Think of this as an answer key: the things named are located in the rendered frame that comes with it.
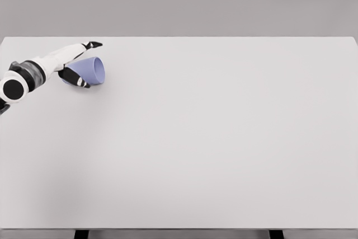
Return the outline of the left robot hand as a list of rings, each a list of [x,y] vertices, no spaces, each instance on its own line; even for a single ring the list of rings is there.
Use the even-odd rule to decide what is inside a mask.
[[[59,62],[56,71],[53,73],[56,73],[60,79],[62,79],[64,82],[66,82],[71,86],[80,87],[80,88],[90,88],[91,85],[88,84],[78,73],[67,67],[67,65],[80,60],[79,57],[82,56],[87,51],[92,49],[97,49],[102,46],[103,46],[102,42],[87,41],[84,43],[67,45],[56,51],[51,52],[48,56],[50,55],[55,56]]]

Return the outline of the lavender plastic cup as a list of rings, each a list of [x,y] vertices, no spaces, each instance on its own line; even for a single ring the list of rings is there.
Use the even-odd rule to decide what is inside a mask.
[[[81,59],[67,65],[78,73],[88,84],[100,85],[105,81],[105,67],[99,57]]]

